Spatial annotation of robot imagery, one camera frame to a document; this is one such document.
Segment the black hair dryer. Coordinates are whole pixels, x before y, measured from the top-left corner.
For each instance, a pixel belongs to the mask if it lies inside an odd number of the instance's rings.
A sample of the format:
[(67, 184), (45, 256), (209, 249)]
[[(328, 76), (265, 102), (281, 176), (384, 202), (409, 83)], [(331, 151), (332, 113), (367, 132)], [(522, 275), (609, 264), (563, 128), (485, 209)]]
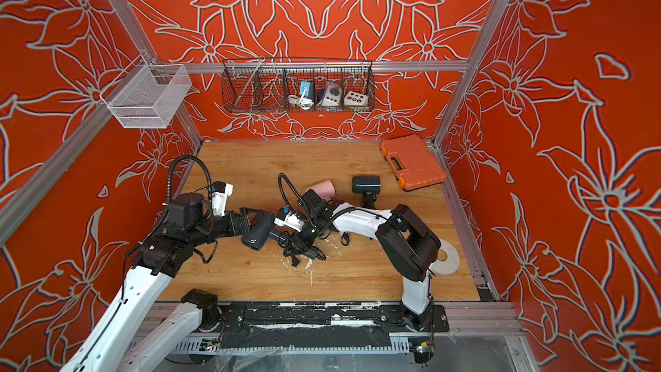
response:
[[(305, 224), (311, 224), (306, 218), (304, 220), (306, 221)], [(251, 238), (241, 237), (242, 243), (251, 250), (260, 251), (269, 239), (273, 239), (282, 248), (283, 256), (291, 258), (294, 267), (300, 264), (300, 257), (311, 260), (326, 260), (325, 253), (315, 245), (312, 248), (297, 248), (292, 241), (292, 237), (296, 232), (288, 227), (277, 227), (275, 225), (275, 215), (272, 213), (258, 209), (258, 218), (254, 222), (256, 225), (253, 236)]]

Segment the pink hair dryer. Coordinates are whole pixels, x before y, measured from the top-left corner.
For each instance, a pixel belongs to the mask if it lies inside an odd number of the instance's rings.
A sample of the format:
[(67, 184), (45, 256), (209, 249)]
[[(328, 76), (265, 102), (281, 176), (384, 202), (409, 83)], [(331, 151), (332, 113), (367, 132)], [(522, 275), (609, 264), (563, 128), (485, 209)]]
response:
[(337, 195), (335, 186), (330, 179), (313, 184), (309, 187), (309, 189), (314, 191), (320, 198), (328, 202), (335, 199)]

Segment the dark green hair dryer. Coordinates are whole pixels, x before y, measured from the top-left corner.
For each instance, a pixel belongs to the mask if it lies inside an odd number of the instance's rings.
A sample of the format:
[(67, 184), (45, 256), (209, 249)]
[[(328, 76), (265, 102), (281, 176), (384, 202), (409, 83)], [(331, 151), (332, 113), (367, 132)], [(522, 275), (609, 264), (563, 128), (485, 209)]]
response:
[(361, 195), (363, 208), (375, 209), (377, 196), (380, 194), (380, 177), (374, 175), (362, 175), (352, 177), (352, 192)]

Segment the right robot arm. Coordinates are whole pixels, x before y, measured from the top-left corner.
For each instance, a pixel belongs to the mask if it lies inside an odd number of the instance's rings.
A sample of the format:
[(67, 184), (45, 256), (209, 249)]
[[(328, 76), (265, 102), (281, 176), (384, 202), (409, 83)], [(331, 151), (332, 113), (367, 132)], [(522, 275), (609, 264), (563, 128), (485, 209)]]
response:
[(275, 225), (290, 230), (278, 243), (293, 265), (299, 263), (300, 256), (325, 260), (325, 253), (315, 246), (325, 234), (359, 234), (376, 240), (403, 277), (401, 322), (414, 332), (430, 328), (434, 312), (431, 268), (438, 260), (442, 241), (412, 209), (403, 204), (392, 210), (357, 207), (326, 200), (314, 189), (301, 194), (283, 173), (277, 181), (285, 207), (276, 215)]

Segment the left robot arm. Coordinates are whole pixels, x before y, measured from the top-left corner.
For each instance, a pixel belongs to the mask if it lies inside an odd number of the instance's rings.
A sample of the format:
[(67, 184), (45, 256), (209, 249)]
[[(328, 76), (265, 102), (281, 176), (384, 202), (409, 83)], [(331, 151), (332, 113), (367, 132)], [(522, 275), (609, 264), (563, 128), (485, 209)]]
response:
[(224, 329), (217, 296), (192, 289), (146, 338), (132, 345), (153, 303), (199, 246), (246, 234), (245, 214), (227, 210), (232, 184), (214, 181), (202, 167), (202, 193), (168, 194), (164, 213), (125, 256), (130, 264), (101, 320), (63, 366), (65, 371), (153, 371), (191, 332)]

